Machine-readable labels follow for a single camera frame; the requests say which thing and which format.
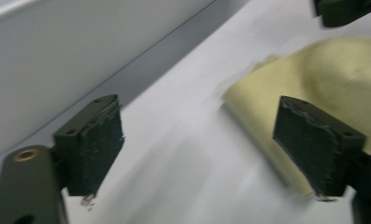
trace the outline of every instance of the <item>screw hole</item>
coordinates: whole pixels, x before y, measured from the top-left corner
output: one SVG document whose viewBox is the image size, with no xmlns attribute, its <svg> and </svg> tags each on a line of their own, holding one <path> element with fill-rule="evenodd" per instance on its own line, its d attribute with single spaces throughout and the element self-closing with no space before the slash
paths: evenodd
<svg viewBox="0 0 371 224">
<path fill-rule="evenodd" d="M 17 219 L 14 224 L 33 224 L 34 220 L 35 220 L 34 216 L 26 215 Z"/>
<path fill-rule="evenodd" d="M 33 149 L 33 148 L 26 149 L 24 151 L 17 153 L 16 156 L 14 156 L 13 160 L 14 161 L 29 161 L 33 159 L 34 157 L 36 157 L 37 154 L 38 154 L 37 149 Z"/>
<path fill-rule="evenodd" d="M 73 133 L 75 133 L 77 130 L 75 130 L 75 129 L 71 129 L 71 130 L 68 130 L 68 131 L 66 131 L 65 133 L 66 134 L 73 134 Z"/>
<path fill-rule="evenodd" d="M 346 136 L 353 136 L 353 134 L 350 132 L 344 132 L 343 134 L 345 134 Z"/>
</svg>

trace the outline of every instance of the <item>yellow cloth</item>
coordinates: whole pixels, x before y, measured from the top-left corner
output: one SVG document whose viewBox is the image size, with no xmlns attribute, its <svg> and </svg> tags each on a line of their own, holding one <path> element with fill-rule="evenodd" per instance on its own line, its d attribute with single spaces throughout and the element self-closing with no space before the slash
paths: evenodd
<svg viewBox="0 0 371 224">
<path fill-rule="evenodd" d="M 258 66 L 222 99 L 291 186 L 313 193 L 272 138 L 280 95 L 311 102 L 365 134 L 364 150 L 371 153 L 371 39 L 324 40 Z"/>
</svg>

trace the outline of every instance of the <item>white surface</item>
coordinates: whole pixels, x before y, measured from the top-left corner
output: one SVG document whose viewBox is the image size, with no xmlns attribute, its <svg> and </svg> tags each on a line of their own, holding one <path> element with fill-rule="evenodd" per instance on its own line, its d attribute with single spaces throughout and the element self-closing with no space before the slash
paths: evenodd
<svg viewBox="0 0 371 224">
<path fill-rule="evenodd" d="M 49 143 L 53 130 L 98 96 L 119 93 L 121 98 L 126 86 L 137 83 L 137 76 L 126 79 L 126 73 L 162 72 L 137 97 L 123 94 L 132 98 L 125 99 L 121 112 L 125 145 L 92 211 L 79 205 L 80 198 L 66 198 L 72 224 L 351 223 L 352 190 L 336 203 L 293 193 L 222 107 L 220 97 L 268 54 L 286 55 L 329 36 L 371 36 L 371 15 L 325 30 L 304 0 L 253 0 L 168 70 L 150 65 L 168 60 L 173 48 L 167 45 L 176 39 L 181 44 L 190 33 L 203 32 L 200 23 L 212 20 L 208 14 L 214 15 L 223 2 L 228 3 L 215 2 L 21 144 Z"/>
<path fill-rule="evenodd" d="M 0 1 L 0 152 L 212 0 Z"/>
</svg>

